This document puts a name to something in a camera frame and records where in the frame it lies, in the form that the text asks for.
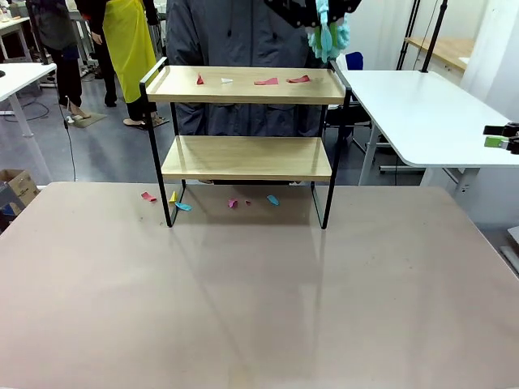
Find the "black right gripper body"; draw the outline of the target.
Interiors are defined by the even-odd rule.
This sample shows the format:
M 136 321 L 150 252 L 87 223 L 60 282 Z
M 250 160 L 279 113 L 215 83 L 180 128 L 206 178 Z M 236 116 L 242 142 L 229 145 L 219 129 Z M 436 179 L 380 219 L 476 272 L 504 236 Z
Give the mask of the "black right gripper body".
M 506 149 L 513 155 L 519 154 L 519 123 L 509 122 L 504 127 L 504 136 L 508 139 Z

